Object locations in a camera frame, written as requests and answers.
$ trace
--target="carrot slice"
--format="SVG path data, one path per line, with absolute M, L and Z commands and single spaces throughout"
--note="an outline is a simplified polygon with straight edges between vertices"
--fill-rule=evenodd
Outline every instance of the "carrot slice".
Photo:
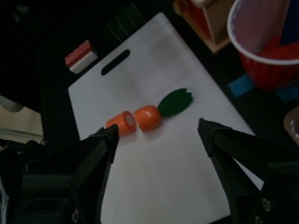
M 157 129 L 163 122 L 158 107 L 147 105 L 138 109 L 135 111 L 135 120 L 143 132 Z
M 121 137 L 137 131 L 137 121 L 134 115 L 129 111 L 125 111 L 107 121 L 107 128 L 113 124 L 118 125 Z

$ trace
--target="dark table surface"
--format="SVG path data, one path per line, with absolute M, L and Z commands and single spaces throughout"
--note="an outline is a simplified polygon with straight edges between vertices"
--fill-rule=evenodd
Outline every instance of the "dark table surface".
M 63 21 L 58 31 L 49 37 L 39 48 L 39 85 L 42 89 L 42 125 L 45 138 L 53 151 L 75 144 L 79 132 L 71 107 L 69 87 L 81 77 L 65 65 L 65 57 L 85 39 L 95 40 L 99 59 L 103 59 L 113 49 L 109 49 L 98 40 L 94 31 L 113 17 L 114 13 L 125 7 L 129 1 L 89 1 L 70 7 L 70 15 Z M 298 102 L 283 103 L 277 93 L 267 93 L 257 88 L 235 97 L 230 92 L 229 84 L 245 74 L 239 63 L 238 51 L 229 45 L 218 54 L 213 54 L 201 38 L 187 25 L 187 22 L 174 12 L 173 0 L 147 1 L 135 0 L 137 8 L 143 16 L 150 19 L 158 11 L 170 18 L 174 27 L 182 34 L 185 41 L 206 66 L 211 77 L 243 116 L 249 126 L 259 137 L 287 147 L 298 147 L 287 135 L 283 119 L 287 111 Z

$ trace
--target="red and white object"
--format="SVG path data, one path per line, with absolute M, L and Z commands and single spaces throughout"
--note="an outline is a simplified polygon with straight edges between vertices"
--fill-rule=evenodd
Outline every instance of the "red and white object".
M 67 56 L 66 65 L 75 74 L 79 74 L 97 58 L 98 55 L 93 50 L 90 41 L 86 40 L 85 43 Z

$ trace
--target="cup rim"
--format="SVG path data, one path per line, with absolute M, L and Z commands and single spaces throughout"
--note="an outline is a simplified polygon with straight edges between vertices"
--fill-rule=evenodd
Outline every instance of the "cup rim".
M 269 59 L 263 58 L 258 55 L 255 55 L 253 52 L 250 52 L 242 44 L 237 41 L 235 34 L 234 34 L 234 27 L 233 27 L 233 19 L 235 17 L 235 13 L 239 7 L 239 4 L 243 0 L 237 0 L 235 3 L 231 6 L 230 12 L 229 12 L 229 23 L 227 23 L 227 29 L 229 29 L 229 38 L 233 43 L 233 45 L 238 48 L 239 52 L 247 56 L 254 61 L 258 61 L 265 64 L 277 65 L 277 66 L 294 66 L 299 65 L 299 59 Z

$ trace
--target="wooden box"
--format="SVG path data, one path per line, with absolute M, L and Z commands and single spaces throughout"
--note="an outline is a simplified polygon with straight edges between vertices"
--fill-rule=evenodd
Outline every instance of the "wooden box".
M 235 0 L 174 0 L 173 7 L 183 16 L 202 41 L 217 53 L 229 43 L 227 20 Z

